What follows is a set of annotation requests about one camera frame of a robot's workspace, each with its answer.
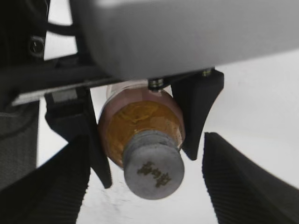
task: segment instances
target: white background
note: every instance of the white background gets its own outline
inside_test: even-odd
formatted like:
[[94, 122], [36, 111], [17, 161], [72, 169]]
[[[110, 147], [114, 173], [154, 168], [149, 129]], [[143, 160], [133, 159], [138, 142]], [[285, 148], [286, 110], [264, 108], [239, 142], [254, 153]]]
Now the white background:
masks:
[[[65, 0], [51, 0], [50, 20], [70, 23]], [[47, 34], [45, 58], [76, 52], [74, 38]], [[218, 132], [241, 152], [277, 177], [299, 187], [299, 51], [264, 57], [217, 69], [225, 74], [225, 87], [207, 118], [204, 131]], [[106, 87], [92, 89], [96, 117], [106, 100]], [[38, 164], [66, 142], [44, 120], [41, 101]], [[203, 139], [197, 161], [185, 162], [185, 178], [170, 197], [147, 201], [133, 195], [123, 173], [110, 163], [113, 186], [104, 189], [94, 172], [78, 224], [215, 224], [217, 220], [201, 174]]]

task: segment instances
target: screw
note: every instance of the screw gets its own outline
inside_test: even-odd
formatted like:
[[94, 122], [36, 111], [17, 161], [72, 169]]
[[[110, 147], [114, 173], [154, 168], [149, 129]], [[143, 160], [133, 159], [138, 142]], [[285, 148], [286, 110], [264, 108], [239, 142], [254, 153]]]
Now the screw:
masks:
[[149, 80], [149, 88], [150, 89], [159, 89], [163, 87], [164, 80], [162, 78], [150, 79]]
[[43, 57], [45, 40], [39, 36], [31, 36], [29, 42], [29, 52], [34, 57]]
[[203, 77], [209, 77], [212, 73], [212, 69], [205, 69], [202, 71], [202, 76]]

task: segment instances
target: amber liquid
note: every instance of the amber liquid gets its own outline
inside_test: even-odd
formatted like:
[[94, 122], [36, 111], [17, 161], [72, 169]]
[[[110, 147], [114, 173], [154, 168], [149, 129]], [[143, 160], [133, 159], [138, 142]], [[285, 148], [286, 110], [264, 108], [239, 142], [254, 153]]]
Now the amber liquid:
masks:
[[154, 101], [130, 103], [111, 118], [105, 134], [107, 156], [122, 167], [126, 144], [137, 133], [158, 130], [171, 136], [181, 147], [184, 130], [176, 115], [167, 106]]

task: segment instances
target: bottle cap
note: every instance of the bottle cap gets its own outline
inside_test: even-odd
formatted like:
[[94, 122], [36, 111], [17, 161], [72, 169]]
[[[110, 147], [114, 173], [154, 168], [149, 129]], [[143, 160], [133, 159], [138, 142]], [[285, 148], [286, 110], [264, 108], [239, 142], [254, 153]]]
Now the bottle cap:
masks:
[[123, 167], [127, 186], [137, 196], [155, 200], [178, 189], [184, 163], [175, 141], [160, 131], [143, 131], [126, 145]]

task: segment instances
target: glass bottle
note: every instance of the glass bottle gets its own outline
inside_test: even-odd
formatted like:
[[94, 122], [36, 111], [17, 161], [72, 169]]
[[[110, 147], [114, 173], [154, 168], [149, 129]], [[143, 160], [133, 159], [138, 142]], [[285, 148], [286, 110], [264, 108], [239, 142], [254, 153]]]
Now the glass bottle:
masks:
[[166, 91], [153, 92], [147, 81], [107, 88], [99, 119], [106, 155], [124, 169], [128, 187], [146, 199], [173, 193], [184, 177], [179, 150], [185, 138], [183, 115]]

